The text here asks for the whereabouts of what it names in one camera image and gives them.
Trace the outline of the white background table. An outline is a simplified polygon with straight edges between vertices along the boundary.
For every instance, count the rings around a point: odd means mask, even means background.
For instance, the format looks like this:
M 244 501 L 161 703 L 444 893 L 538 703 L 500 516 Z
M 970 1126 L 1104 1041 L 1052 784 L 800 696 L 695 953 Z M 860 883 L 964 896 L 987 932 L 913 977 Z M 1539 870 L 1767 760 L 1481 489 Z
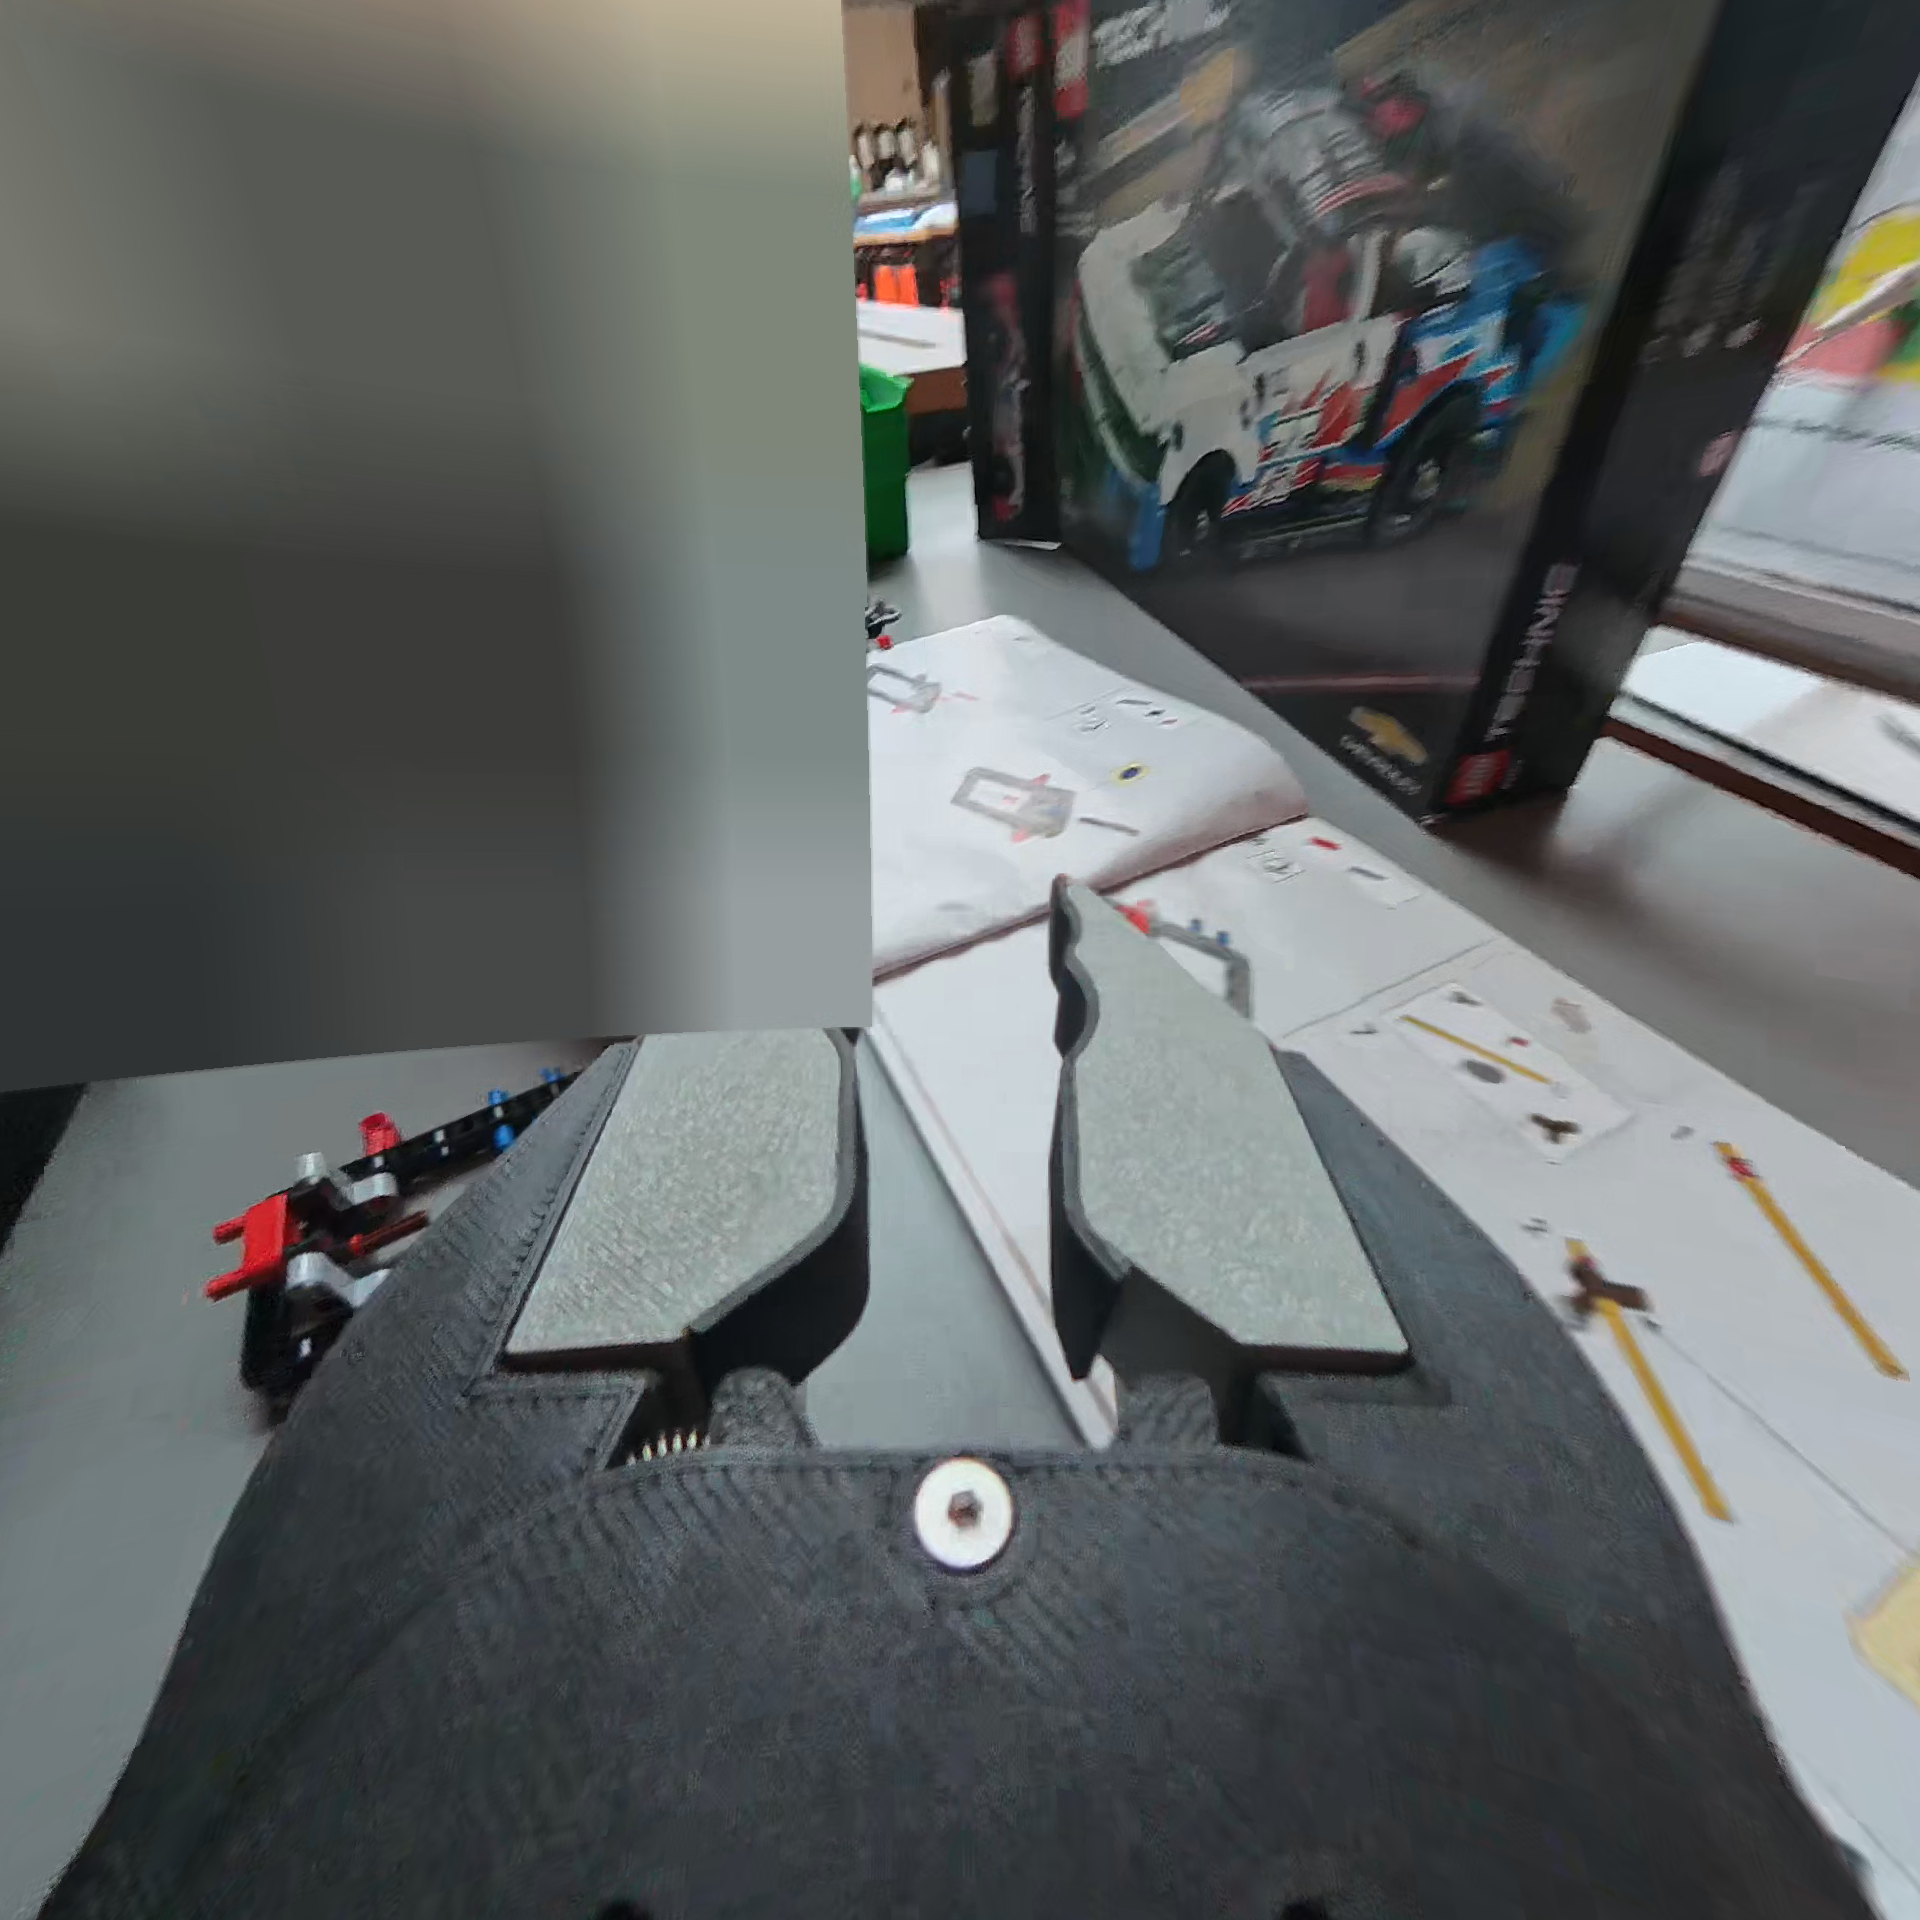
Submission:
M 912 419 L 967 413 L 967 317 L 961 307 L 857 302 L 860 362 L 907 387 Z

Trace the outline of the white instruction booklet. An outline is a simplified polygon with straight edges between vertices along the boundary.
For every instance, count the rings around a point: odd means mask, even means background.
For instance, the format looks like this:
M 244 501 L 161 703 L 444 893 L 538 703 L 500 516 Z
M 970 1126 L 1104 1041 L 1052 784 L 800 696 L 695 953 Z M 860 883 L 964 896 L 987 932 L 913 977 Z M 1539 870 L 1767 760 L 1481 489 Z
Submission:
M 1230 723 L 991 617 L 868 652 L 877 1059 L 1085 1438 L 1044 1286 L 1044 896 L 1107 889 L 1563 1307 L 1813 1808 L 1916 1916 L 1916 1193 L 1306 818 Z

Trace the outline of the cluttered background workbench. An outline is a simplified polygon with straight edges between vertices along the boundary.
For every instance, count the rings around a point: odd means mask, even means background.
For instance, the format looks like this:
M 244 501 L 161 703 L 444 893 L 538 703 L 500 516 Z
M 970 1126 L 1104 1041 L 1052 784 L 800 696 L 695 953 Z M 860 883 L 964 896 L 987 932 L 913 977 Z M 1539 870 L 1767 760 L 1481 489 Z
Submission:
M 948 154 L 922 124 L 853 128 L 857 302 L 961 307 L 957 200 Z

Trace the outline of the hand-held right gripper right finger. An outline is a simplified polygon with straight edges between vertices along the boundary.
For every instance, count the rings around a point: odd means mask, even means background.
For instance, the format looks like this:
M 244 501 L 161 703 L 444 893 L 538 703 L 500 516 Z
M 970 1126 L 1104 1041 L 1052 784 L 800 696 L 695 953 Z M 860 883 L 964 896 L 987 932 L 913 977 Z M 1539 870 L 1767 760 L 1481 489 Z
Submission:
M 1412 1338 L 1226 935 L 1057 874 L 1052 1323 L 1069 1375 L 1385 1379 Z

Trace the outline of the black race car box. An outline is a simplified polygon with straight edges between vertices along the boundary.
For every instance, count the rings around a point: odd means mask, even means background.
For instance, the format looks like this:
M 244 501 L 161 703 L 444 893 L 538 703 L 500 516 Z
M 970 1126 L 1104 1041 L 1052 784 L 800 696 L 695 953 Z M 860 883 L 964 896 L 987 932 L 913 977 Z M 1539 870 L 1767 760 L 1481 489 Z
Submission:
M 1061 540 L 1419 824 L 1563 794 L 1916 3 L 1079 3 Z

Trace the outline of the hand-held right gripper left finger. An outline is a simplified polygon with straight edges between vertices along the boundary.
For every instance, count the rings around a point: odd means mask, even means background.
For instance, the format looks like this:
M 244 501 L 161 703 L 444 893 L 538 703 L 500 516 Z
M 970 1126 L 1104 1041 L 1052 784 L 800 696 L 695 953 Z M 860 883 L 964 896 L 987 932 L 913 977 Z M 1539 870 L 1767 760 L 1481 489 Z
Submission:
M 570 1174 L 504 1335 L 514 1379 L 804 1389 L 868 1304 L 853 1031 L 653 1035 Z

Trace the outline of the green plastic bin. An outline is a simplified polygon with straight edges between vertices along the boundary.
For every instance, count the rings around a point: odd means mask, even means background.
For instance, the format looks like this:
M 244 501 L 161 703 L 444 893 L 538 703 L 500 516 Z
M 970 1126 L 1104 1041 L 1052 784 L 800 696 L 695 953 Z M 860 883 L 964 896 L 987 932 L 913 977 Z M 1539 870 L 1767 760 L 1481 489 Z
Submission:
M 866 551 L 872 565 L 896 563 L 912 544 L 912 382 L 874 365 L 860 365 L 860 440 L 866 486 Z

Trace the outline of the black frame assembly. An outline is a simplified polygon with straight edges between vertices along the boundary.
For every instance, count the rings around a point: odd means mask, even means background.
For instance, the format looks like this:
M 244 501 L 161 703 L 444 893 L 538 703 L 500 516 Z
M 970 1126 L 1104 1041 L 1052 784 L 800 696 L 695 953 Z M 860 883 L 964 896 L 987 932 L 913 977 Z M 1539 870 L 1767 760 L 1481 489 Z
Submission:
M 203 1295 L 243 1301 L 240 1385 L 267 1425 L 286 1418 L 435 1215 L 579 1079 L 579 1067 L 541 1067 L 529 1090 L 490 1090 L 481 1110 L 410 1138 L 390 1115 L 361 1117 L 359 1159 L 334 1165 L 306 1153 L 286 1188 L 212 1229 L 212 1245 L 236 1250 L 236 1260 L 206 1279 Z

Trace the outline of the computer monitor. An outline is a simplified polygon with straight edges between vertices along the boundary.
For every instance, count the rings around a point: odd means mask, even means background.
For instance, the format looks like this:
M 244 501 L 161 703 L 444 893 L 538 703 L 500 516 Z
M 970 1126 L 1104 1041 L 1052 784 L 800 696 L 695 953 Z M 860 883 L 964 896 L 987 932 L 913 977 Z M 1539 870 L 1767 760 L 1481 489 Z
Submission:
M 1916 106 L 1829 256 L 1663 622 L 1916 703 Z

